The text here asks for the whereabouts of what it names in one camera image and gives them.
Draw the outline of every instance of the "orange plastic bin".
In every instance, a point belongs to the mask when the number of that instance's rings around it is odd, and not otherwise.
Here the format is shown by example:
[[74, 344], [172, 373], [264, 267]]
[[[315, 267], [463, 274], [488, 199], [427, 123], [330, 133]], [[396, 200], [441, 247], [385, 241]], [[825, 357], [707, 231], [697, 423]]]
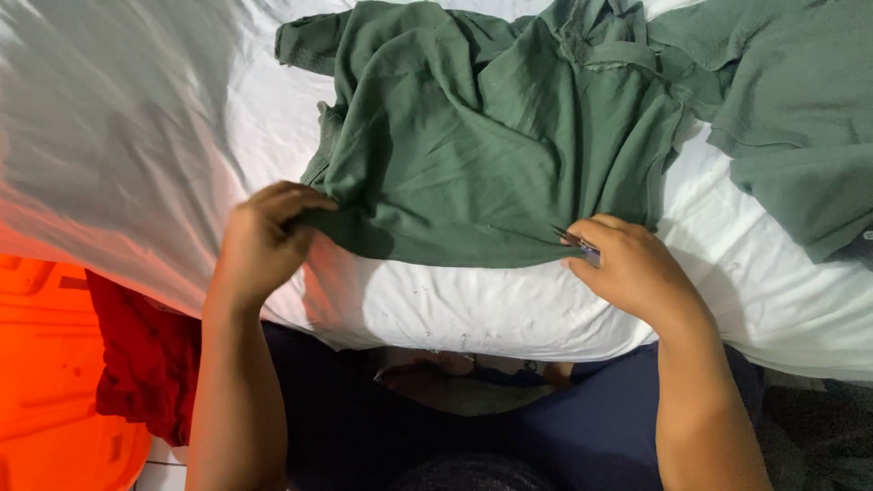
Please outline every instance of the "orange plastic bin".
[[144, 425], [94, 412], [103, 343], [85, 271], [0, 254], [0, 491], [127, 491]]

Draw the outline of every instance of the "red cloth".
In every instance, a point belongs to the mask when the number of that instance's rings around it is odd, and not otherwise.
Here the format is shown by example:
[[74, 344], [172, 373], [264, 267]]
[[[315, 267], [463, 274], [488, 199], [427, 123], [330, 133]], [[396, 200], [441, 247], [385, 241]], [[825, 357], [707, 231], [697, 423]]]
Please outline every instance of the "red cloth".
[[86, 271], [106, 368], [97, 413], [145, 423], [171, 446], [188, 444], [201, 323], [152, 307], [143, 295]]

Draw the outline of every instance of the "bed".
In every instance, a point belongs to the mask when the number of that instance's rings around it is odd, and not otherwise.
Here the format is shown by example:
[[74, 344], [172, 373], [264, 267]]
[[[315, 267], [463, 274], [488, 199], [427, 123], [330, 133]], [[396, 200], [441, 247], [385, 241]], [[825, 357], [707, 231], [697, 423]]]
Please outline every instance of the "bed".
[[[504, 18], [549, 0], [453, 0]], [[648, 17], [694, 3], [650, 0]], [[283, 22], [341, 0], [0, 0], [0, 252], [81, 264], [198, 316], [231, 206], [298, 180], [327, 77], [280, 66]], [[873, 273], [814, 265], [729, 179], [699, 123], [664, 178], [659, 237], [752, 361], [873, 380]], [[610, 358], [644, 323], [557, 263], [431, 267], [355, 257], [319, 236], [263, 317], [336, 348], [536, 360]]]

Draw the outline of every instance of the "scissors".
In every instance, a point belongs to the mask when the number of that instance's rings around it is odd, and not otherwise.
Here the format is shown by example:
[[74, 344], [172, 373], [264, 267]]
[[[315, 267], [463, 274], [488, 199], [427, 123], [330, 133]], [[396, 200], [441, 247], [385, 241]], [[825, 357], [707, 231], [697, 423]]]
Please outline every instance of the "scissors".
[[557, 225], [552, 225], [552, 232], [554, 232], [555, 235], [557, 235], [558, 237], [564, 239], [567, 242], [567, 246], [578, 247], [582, 251], [585, 251], [589, 254], [593, 254], [594, 256], [597, 256], [598, 259], [600, 258], [600, 249], [598, 249], [597, 247], [594, 247], [591, 243], [587, 242], [585, 239], [583, 239], [581, 237], [576, 237], [572, 233], [567, 232], [566, 230], [560, 228]]

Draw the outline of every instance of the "green fabric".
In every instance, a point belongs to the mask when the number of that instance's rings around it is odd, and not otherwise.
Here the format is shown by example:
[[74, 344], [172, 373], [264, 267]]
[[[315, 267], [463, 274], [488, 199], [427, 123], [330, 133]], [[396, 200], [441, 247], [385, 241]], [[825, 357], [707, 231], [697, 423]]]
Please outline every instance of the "green fabric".
[[641, 4], [558, 0], [508, 23], [361, 2], [278, 30], [282, 63], [333, 75], [303, 217], [360, 256], [516, 267], [567, 255], [549, 225], [608, 212], [653, 227], [690, 122]]
[[873, 224], [873, 4], [706, 0], [649, 23], [731, 179], [828, 259]]

